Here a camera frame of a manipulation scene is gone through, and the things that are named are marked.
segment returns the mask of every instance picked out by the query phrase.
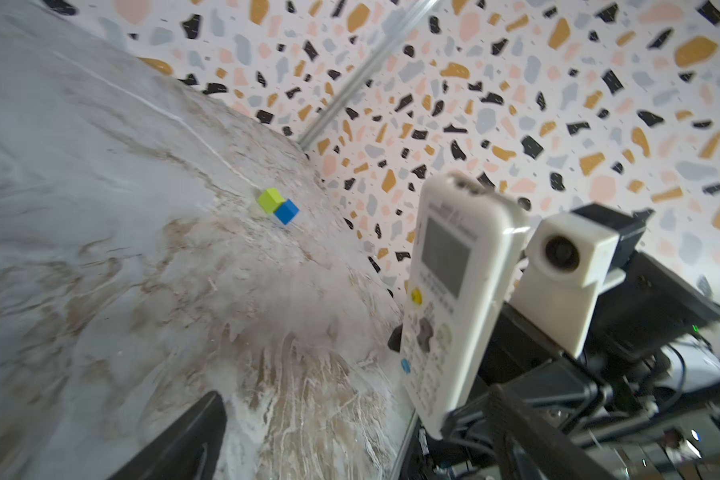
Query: terrazzo wall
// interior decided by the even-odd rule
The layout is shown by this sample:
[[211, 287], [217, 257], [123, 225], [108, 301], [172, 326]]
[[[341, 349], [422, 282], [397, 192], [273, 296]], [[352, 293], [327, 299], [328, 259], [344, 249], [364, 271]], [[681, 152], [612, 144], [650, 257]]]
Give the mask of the terrazzo wall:
[[641, 248], [720, 302], [720, 0], [443, 0], [310, 155], [397, 299], [418, 191], [457, 169], [534, 225], [655, 210]]
[[411, 0], [36, 0], [287, 137], [309, 126]]

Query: cube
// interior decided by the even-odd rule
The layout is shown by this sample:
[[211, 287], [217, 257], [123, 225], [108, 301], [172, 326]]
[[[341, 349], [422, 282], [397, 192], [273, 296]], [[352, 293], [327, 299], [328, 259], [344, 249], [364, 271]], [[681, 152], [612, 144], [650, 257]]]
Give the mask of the cube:
[[275, 216], [277, 216], [284, 225], [288, 225], [297, 213], [298, 207], [290, 200], [286, 200], [283, 205], [280, 205], [280, 208], [275, 210]]
[[261, 197], [259, 197], [257, 201], [264, 211], [267, 212], [267, 215], [272, 215], [275, 213], [275, 210], [286, 202], [286, 199], [280, 195], [277, 188], [268, 188], [264, 190], [264, 193], [261, 194]]

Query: remote control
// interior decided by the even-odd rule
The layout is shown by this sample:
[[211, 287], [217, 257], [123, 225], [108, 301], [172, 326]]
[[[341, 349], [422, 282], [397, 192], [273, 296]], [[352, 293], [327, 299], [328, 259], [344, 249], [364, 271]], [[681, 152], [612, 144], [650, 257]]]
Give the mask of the remote control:
[[432, 438], [467, 400], [528, 229], [515, 202], [470, 178], [424, 182], [400, 353], [405, 389]]

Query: gray lcd screen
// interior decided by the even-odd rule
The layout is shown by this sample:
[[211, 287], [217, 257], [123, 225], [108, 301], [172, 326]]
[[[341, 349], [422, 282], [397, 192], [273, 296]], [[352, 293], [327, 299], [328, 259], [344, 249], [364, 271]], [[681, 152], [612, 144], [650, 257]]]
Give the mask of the gray lcd screen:
[[469, 247], [429, 217], [422, 261], [456, 298], [464, 281], [469, 253]]

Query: marble countertop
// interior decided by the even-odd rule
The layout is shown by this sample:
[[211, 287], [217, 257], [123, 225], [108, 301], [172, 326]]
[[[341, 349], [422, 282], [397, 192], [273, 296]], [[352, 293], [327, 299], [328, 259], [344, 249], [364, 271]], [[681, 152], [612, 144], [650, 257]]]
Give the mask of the marble countertop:
[[213, 389], [217, 478], [382, 478], [399, 312], [342, 223], [290, 140], [0, 2], [0, 478], [106, 478]]

